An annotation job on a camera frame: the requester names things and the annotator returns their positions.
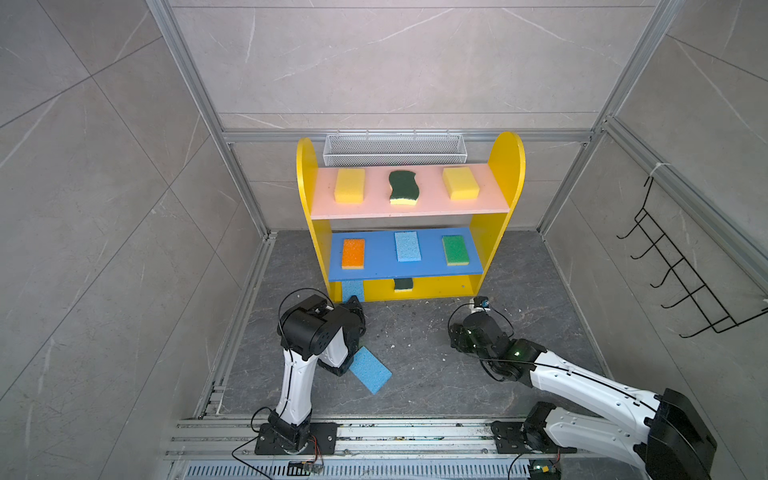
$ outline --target gray marble floor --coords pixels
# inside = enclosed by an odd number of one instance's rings
[[[247,414],[277,404],[283,373],[275,330],[277,307],[285,295],[302,286],[323,290],[312,240],[306,231],[280,232],[230,373],[222,413]],[[506,233],[482,294],[508,316],[517,337],[601,372],[536,232]],[[587,412],[516,382],[493,382],[477,361],[451,349],[446,320],[467,300],[364,303],[368,331],[362,344],[392,371],[392,378],[371,395],[351,373],[338,378],[317,369],[313,411],[320,415],[527,415],[537,401],[544,400]],[[602,458],[564,460],[563,466],[572,471],[564,478],[573,480],[639,478],[633,468]]]

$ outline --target sponge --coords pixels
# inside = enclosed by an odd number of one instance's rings
[[[343,270],[362,270],[366,260],[366,239],[345,238],[341,253]]]
[[[396,292],[412,292],[413,278],[395,278]]]
[[[361,204],[365,185],[365,169],[340,168],[339,173],[336,174],[336,189],[333,191],[333,197],[338,204]]]
[[[392,378],[389,371],[366,347],[361,348],[356,354],[349,371],[362,382],[366,388],[375,395]]]
[[[362,280],[343,280],[341,282],[341,298],[343,302],[349,302],[352,295],[357,296],[358,302],[366,301],[366,292],[362,288]]]
[[[469,167],[443,168],[442,181],[451,200],[474,200],[480,193],[480,186]]]
[[[392,195],[389,202],[392,205],[416,205],[419,199],[419,185],[416,184],[416,174],[410,170],[395,170],[389,174],[389,185]]]
[[[442,248],[445,250],[445,261],[449,266],[469,265],[469,254],[461,235],[445,235],[442,238]]]
[[[395,232],[395,249],[399,262],[418,262],[422,259],[416,232]]]

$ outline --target yellow bottom shelf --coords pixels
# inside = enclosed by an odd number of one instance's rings
[[[421,298],[446,298],[452,296],[475,296],[473,284],[481,275],[427,276],[413,279],[413,290],[396,292],[395,280],[363,280],[366,302],[385,300],[415,300]],[[329,295],[334,302],[342,301],[341,282],[331,282]]]

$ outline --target black wire hook rack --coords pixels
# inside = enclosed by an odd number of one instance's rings
[[[650,252],[651,250],[656,250],[659,253],[659,256],[664,260],[664,262],[667,264],[667,272],[664,274],[664,278],[661,279],[661,281],[658,283],[658,285],[650,284],[653,288],[659,288],[660,286],[664,285],[664,282],[667,281],[667,278],[670,274],[674,275],[675,278],[677,278],[677,281],[680,283],[680,285],[683,286],[683,289],[685,290],[686,295],[683,296],[683,298],[679,299],[677,302],[673,303],[672,305],[662,305],[661,308],[664,309],[670,309],[677,305],[680,305],[684,300],[691,299],[693,300],[694,304],[696,305],[696,308],[698,308],[699,312],[701,312],[701,315],[704,317],[704,319],[707,321],[707,326],[705,326],[703,329],[698,330],[697,332],[691,333],[690,335],[682,335],[680,334],[680,337],[684,339],[689,339],[693,336],[698,335],[699,333],[705,332],[709,329],[713,330],[715,333],[723,333],[726,332],[732,328],[735,328],[737,326],[741,326],[744,323],[749,322],[750,320],[754,320],[759,316],[765,315],[768,313],[768,306],[763,308],[760,313],[751,316],[750,318],[746,320],[742,320],[741,322],[737,322],[736,319],[731,316],[731,314],[728,312],[728,310],[725,308],[725,306],[720,302],[720,299],[717,298],[717,295],[714,294],[712,289],[707,285],[707,282],[704,281],[703,278],[701,278],[701,275],[696,271],[693,265],[690,264],[688,259],[683,255],[682,252],[680,252],[680,249],[677,248],[677,245],[675,242],[672,241],[672,239],[667,235],[667,232],[664,231],[663,228],[661,228],[661,225],[658,224],[658,222],[650,215],[648,210],[645,209],[645,204],[648,202],[648,195],[650,194],[650,189],[654,185],[654,179],[653,177],[648,177],[645,180],[645,183],[643,184],[643,187],[648,186],[648,189],[645,192],[645,199],[643,200],[643,206],[640,208],[640,211],[637,212],[637,214],[634,216],[634,226],[624,236],[617,235],[616,238],[623,240],[627,237],[629,237],[632,232],[634,232],[636,229],[640,229],[645,237],[650,241],[650,247],[648,247],[640,256],[635,257],[631,256],[633,260],[639,260],[643,257],[645,257],[646,253]],[[654,240],[650,234],[647,232],[645,227],[641,225],[641,222],[644,220],[649,220],[650,222],[653,222],[653,225],[661,232],[661,235]],[[664,254],[664,252],[659,248],[659,242],[662,241],[662,239],[666,239],[667,242],[672,246],[674,251],[677,252],[677,254],[680,256],[679,260],[672,261],[672,259],[668,258],[667,255]],[[696,288],[691,289],[680,277],[678,272],[675,270],[676,267],[679,266],[687,266],[690,271],[692,271],[696,277],[696,280],[698,280],[698,285]],[[702,292],[702,294],[709,294],[712,299],[717,302],[717,305],[720,306],[720,308],[725,312],[725,316],[715,322],[713,322],[710,317],[704,312],[704,309],[701,306],[701,302],[697,300],[697,298],[694,296],[695,293]]]

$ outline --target pink shelf board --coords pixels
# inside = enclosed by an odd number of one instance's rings
[[[446,167],[469,167],[480,186],[474,200],[451,201],[442,170]],[[502,214],[509,212],[507,200],[499,189],[487,164],[407,165],[366,167],[366,186],[361,204],[338,204],[333,198],[338,168],[320,168],[311,216],[313,220],[339,218],[421,217],[426,215]],[[416,205],[390,205],[389,172],[410,170],[416,173],[419,200]]]

